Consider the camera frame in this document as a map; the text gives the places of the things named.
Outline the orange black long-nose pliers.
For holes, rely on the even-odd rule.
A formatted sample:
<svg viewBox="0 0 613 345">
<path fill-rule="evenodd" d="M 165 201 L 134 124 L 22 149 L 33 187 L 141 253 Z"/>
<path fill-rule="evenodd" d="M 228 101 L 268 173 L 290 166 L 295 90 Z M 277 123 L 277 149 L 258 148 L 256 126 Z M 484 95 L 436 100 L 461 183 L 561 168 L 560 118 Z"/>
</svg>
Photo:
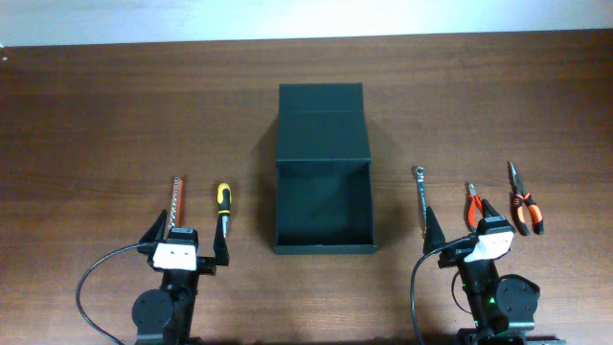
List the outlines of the orange black long-nose pliers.
<svg viewBox="0 0 613 345">
<path fill-rule="evenodd" d="M 537 235 L 543 235 L 545 226 L 542 212 L 535 203 L 532 194 L 526 190 L 517 168 L 511 161 L 508 162 L 508 172 L 511 184 L 511 217 L 516 230 L 522 236 L 530 235 L 530 230 L 523 213 L 523 208 L 527 207 L 532 220 L 533 232 Z"/>
</svg>

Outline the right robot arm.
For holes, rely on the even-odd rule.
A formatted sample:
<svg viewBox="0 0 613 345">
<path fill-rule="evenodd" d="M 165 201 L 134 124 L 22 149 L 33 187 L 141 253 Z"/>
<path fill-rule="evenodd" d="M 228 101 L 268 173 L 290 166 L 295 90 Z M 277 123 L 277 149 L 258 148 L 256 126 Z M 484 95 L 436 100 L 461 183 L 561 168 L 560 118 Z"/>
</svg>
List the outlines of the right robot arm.
<svg viewBox="0 0 613 345">
<path fill-rule="evenodd" d="M 458 330 L 455 344 L 564 344 L 553 335 L 530 336 L 535 328 L 540 287 L 517 274 L 501 276 L 495 261 L 511 251 L 515 228 L 484 203 L 484 217 L 474 231 L 445 239 L 435 213 L 425 208 L 424 262 L 437 255 L 440 268 L 456 268 L 474 326 Z"/>
</svg>

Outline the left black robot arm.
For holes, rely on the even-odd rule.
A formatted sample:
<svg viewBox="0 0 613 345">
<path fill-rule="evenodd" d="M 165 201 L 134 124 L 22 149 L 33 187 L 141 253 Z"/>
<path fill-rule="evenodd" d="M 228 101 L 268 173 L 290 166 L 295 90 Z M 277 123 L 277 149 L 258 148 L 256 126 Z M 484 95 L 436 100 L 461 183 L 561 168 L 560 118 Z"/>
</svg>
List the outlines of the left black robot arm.
<svg viewBox="0 0 613 345">
<path fill-rule="evenodd" d="M 198 234 L 191 228 L 166 226 L 167 212 L 162 211 L 138 241 L 138 252 L 148 257 L 148 264 L 163 274 L 160 287 L 143 292 L 131 312 L 137 327 L 138 344 L 202 344 L 191 335 L 193 312 L 202 275 L 214 276 L 216 269 L 229 264 L 226 236 L 230 212 L 217 215 L 213 257 L 197 254 Z"/>
</svg>

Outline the small red cutting pliers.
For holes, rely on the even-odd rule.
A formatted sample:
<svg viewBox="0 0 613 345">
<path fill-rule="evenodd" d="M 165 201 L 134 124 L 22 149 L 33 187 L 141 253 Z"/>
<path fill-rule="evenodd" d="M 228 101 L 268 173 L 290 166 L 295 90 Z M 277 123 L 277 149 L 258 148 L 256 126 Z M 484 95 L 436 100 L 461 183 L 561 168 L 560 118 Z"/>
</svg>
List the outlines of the small red cutting pliers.
<svg viewBox="0 0 613 345">
<path fill-rule="evenodd" d="M 465 222 L 468 230 L 470 232 L 475 232 L 477 228 L 477 220 L 475 215 L 476 211 L 483 211 L 482 200 L 477 194 L 473 183 L 466 183 L 466 191 Z"/>
</svg>

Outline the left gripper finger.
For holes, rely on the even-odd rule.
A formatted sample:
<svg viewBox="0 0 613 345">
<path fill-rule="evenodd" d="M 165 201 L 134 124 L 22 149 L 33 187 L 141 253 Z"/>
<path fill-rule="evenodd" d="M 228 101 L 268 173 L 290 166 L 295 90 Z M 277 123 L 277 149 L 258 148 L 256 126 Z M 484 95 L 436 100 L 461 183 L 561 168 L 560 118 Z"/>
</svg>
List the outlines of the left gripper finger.
<svg viewBox="0 0 613 345">
<path fill-rule="evenodd" d="M 216 234 L 214 240 L 216 265 L 229 265 L 230 257 L 226 242 L 226 237 L 229 228 L 229 218 L 229 216 L 219 216 L 217 218 Z"/>
<path fill-rule="evenodd" d="M 168 211 L 163 209 L 158 216 L 157 220 L 149 227 L 146 233 L 138 241 L 138 252 L 141 254 L 152 254 L 156 246 L 162 241 L 166 222 L 168 217 Z"/>
</svg>

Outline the silver ratchet wrench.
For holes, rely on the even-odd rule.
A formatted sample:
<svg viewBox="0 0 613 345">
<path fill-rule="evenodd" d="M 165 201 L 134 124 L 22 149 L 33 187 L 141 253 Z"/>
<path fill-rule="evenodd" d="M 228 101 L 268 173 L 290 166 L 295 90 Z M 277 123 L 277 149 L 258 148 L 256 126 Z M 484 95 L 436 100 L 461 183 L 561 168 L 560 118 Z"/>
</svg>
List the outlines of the silver ratchet wrench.
<svg viewBox="0 0 613 345">
<path fill-rule="evenodd" d="M 420 207 L 421 207 L 421 218 L 422 218 L 422 234 L 426 235 L 427 232 L 427 202 L 425 196 L 425 185 L 424 185 L 424 167 L 416 166 L 413 169 L 416 184 L 419 194 Z"/>
</svg>

